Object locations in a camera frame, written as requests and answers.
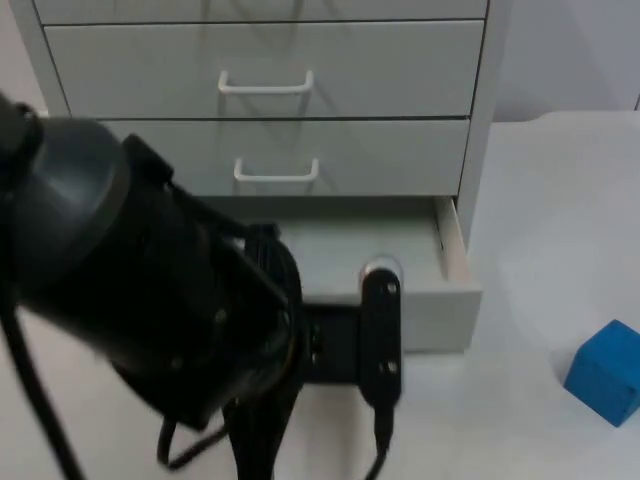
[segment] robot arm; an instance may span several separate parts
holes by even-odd
[[[398,272],[367,274],[360,308],[304,305],[295,260],[275,226],[226,218],[172,175],[136,136],[120,143],[97,122],[41,120],[0,95],[0,317],[67,478],[82,477],[37,392],[14,298],[103,353],[162,413],[158,458],[170,469],[186,463],[168,460],[176,423],[203,430],[222,409],[225,430],[188,456],[228,433],[241,480],[271,478],[308,382],[358,385],[384,411],[386,427],[376,422],[377,430],[390,437],[400,395]],[[262,453],[247,440],[256,435]],[[367,478],[384,461],[388,439],[382,444]]]

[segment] white drawer handle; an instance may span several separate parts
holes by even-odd
[[[236,86],[229,85],[229,72],[223,70],[218,80],[218,90],[223,95],[300,95],[313,88],[313,72],[309,70],[302,85],[289,86]]]
[[[311,183],[320,173],[320,160],[314,158],[311,161],[311,170],[304,175],[247,175],[242,173],[242,159],[236,159],[233,169],[233,177],[238,182],[245,183]]]

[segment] white table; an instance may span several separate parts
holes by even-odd
[[[486,162],[470,252],[485,288],[474,343],[465,356],[407,359],[381,478],[636,479],[640,415],[615,429],[561,379],[609,320],[640,329],[640,115],[498,124]],[[89,478],[168,478],[154,461],[157,415],[89,352],[28,326]],[[58,478],[4,358],[0,385],[0,478]],[[308,388],[276,477],[360,480],[373,456],[358,393]],[[229,445],[179,478],[235,478]]]

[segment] white drawer cabinet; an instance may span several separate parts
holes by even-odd
[[[471,111],[482,26],[127,25],[45,32],[74,115],[424,117]]]
[[[216,208],[269,206],[307,300],[357,303],[394,257],[405,348],[469,345],[511,0],[10,2],[51,114],[139,134]]]
[[[486,0],[36,0],[47,24],[484,18]]]
[[[105,124],[144,138],[206,196],[454,195],[468,132],[466,120]]]

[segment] blue block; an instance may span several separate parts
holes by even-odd
[[[565,388],[619,427],[640,407],[640,334],[614,320],[573,359]]]

